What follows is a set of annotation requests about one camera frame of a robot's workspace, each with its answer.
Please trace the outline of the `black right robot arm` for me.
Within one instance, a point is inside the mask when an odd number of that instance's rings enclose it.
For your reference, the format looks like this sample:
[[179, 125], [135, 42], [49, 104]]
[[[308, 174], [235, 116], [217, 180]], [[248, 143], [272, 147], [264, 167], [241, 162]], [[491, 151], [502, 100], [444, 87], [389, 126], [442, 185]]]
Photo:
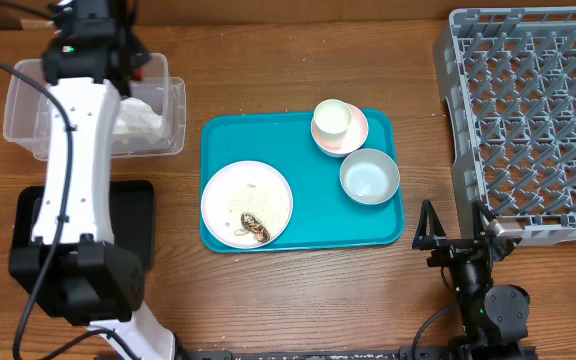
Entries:
[[[530, 296], [516, 285], [496, 285], [493, 268], [521, 243], [520, 234], [500, 221], [480, 200], [471, 202], [473, 236], [450, 239], [430, 200], [421, 204], [412, 247], [428, 251], [427, 266], [440, 269], [455, 301], [433, 314], [415, 334], [413, 359], [536, 359], [536, 349], [524, 347], [528, 336]], [[434, 350], [420, 348], [425, 330], [457, 309], [463, 334]]]

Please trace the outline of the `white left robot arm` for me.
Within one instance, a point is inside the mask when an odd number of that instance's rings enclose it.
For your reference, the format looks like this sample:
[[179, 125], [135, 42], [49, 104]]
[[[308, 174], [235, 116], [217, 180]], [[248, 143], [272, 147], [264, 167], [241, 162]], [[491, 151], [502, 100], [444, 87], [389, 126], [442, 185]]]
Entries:
[[144, 300], [144, 267], [115, 242], [110, 217], [112, 132], [121, 101], [148, 62], [124, 1], [62, 1], [58, 32], [41, 58], [37, 84], [51, 102], [42, 202], [27, 245], [9, 270], [30, 307], [103, 336], [128, 359], [174, 359], [175, 335]]

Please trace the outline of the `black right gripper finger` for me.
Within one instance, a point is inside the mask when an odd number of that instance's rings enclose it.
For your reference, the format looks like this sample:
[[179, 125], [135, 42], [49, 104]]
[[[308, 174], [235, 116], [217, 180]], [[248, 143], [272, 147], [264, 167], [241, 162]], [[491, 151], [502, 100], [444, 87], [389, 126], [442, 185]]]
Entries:
[[494, 237], [496, 217], [481, 200], [471, 202], [473, 237], [476, 240]]
[[446, 240], [446, 233], [429, 199], [421, 204], [420, 220], [414, 236], [414, 241]]

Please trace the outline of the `white napkin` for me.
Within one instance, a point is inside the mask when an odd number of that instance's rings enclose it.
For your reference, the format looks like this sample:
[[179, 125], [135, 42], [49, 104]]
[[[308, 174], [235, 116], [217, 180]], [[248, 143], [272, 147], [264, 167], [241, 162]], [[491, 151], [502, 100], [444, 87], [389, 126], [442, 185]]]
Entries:
[[113, 129], [113, 136], [120, 142], [126, 144], [131, 139], [143, 138], [150, 143], [156, 143], [166, 134], [162, 116], [155, 113], [150, 105], [133, 97], [120, 102]]

